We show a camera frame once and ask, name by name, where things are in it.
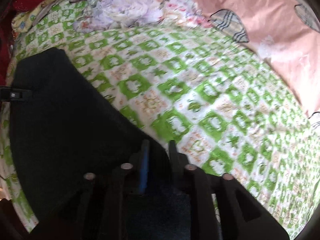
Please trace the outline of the black pants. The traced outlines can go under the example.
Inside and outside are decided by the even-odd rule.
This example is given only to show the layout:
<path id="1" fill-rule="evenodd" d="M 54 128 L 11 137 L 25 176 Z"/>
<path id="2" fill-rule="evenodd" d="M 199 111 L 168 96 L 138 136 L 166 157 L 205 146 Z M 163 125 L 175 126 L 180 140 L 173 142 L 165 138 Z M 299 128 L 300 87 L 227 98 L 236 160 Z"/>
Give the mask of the black pants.
<path id="1" fill-rule="evenodd" d="M 63 50 L 20 61 L 12 87 L 31 91 L 28 100 L 10 104 L 9 137 L 18 180 L 39 222 L 66 200 L 83 198 L 87 174 L 129 161 L 148 140 L 147 187 L 124 198 L 121 239 L 191 239 L 189 197 L 174 186 L 165 148 L 116 110 Z"/>

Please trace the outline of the floral lilac pillow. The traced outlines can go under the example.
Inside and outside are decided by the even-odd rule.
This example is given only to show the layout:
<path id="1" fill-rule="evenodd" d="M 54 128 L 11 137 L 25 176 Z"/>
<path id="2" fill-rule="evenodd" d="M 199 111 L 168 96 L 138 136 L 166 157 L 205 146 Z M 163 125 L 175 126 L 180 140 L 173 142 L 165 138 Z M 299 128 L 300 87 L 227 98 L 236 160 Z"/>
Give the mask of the floral lilac pillow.
<path id="1" fill-rule="evenodd" d="M 87 0 L 73 27 L 81 33 L 146 25 L 209 28 L 194 0 Z"/>

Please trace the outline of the green checkered bed sheet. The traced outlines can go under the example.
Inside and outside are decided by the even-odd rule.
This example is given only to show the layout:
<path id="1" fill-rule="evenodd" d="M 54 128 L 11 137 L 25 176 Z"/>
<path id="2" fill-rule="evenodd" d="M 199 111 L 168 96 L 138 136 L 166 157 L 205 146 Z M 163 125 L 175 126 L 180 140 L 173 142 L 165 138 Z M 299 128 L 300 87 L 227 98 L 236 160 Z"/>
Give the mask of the green checkered bed sheet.
<path id="1" fill-rule="evenodd" d="M 207 173 L 231 173 L 295 238 L 319 204 L 319 138 L 281 78 L 215 29 L 73 29 L 85 1 L 63 0 L 15 43 L 7 70 L 56 47 L 133 124 L 174 139 Z"/>

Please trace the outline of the pink pillow with plaid patches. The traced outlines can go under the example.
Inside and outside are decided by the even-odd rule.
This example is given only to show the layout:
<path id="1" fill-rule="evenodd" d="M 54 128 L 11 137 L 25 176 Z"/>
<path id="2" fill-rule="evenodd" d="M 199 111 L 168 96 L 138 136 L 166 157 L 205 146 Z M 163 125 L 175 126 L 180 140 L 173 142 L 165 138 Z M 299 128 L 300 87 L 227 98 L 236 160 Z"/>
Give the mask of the pink pillow with plaid patches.
<path id="1" fill-rule="evenodd" d="M 281 76 L 311 117 L 319 112 L 319 33 L 297 15 L 297 0 L 194 0 L 206 17 L 222 9 L 241 20 L 248 46 Z"/>

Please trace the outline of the yellow patterned cloth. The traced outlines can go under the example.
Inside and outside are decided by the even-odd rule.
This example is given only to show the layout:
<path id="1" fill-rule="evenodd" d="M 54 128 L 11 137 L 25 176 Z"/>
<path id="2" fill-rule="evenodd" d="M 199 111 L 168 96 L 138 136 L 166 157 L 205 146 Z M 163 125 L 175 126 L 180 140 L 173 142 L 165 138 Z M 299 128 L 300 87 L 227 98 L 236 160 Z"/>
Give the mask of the yellow patterned cloth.
<path id="1" fill-rule="evenodd" d="M 26 33 L 31 27 L 37 25 L 40 20 L 49 12 L 49 10 L 59 3 L 61 0 L 44 0 L 37 5 L 33 10 L 28 12 L 20 12 L 17 14 L 12 22 L 12 30 L 16 33 Z M 80 0 L 69 0 L 70 2 L 77 2 Z"/>

